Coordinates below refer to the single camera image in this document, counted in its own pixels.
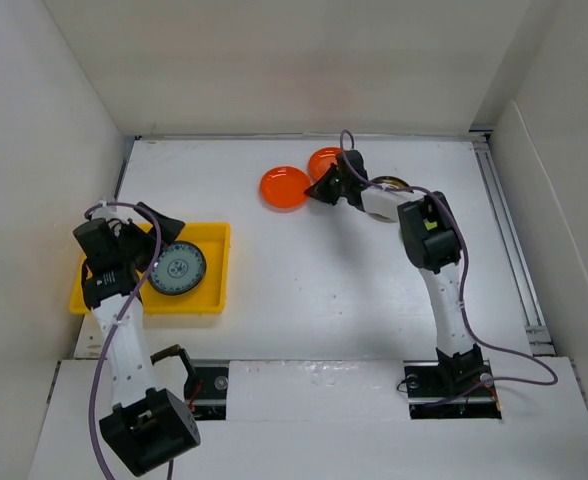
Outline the blue patterned plate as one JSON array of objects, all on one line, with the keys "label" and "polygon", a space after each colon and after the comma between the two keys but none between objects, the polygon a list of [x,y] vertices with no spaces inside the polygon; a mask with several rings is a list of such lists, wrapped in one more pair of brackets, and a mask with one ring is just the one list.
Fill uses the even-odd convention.
[{"label": "blue patterned plate", "polygon": [[178,296],[197,288],[206,271],[202,250],[191,242],[176,241],[159,256],[148,282],[162,295]]}]

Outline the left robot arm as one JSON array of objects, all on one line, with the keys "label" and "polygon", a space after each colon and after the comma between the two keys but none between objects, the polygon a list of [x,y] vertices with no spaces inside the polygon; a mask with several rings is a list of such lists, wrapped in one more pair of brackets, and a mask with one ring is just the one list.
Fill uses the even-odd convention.
[{"label": "left robot arm", "polygon": [[[184,348],[173,345],[150,352],[140,295],[161,254],[184,224],[142,202],[130,204],[129,209],[150,222],[150,229],[143,230],[120,218],[123,206],[116,200],[98,201],[73,232],[85,255],[82,298],[103,338],[87,417],[92,450],[106,479],[114,475],[104,445],[132,475],[141,477],[161,466],[172,474],[175,459],[201,443],[188,400],[182,397],[198,392],[200,379]],[[182,362],[165,368],[163,387],[154,366],[168,357]]]}]

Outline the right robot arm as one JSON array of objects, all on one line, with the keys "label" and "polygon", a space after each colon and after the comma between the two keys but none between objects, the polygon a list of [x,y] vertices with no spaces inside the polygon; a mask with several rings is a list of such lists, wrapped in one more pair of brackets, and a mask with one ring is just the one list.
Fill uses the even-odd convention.
[{"label": "right robot arm", "polygon": [[424,187],[396,188],[369,180],[356,150],[338,153],[305,194],[331,205],[345,199],[366,214],[399,224],[405,254],[425,283],[433,311],[440,395],[454,397],[471,388],[483,374],[484,362],[465,325],[460,298],[464,242],[445,196]]}]

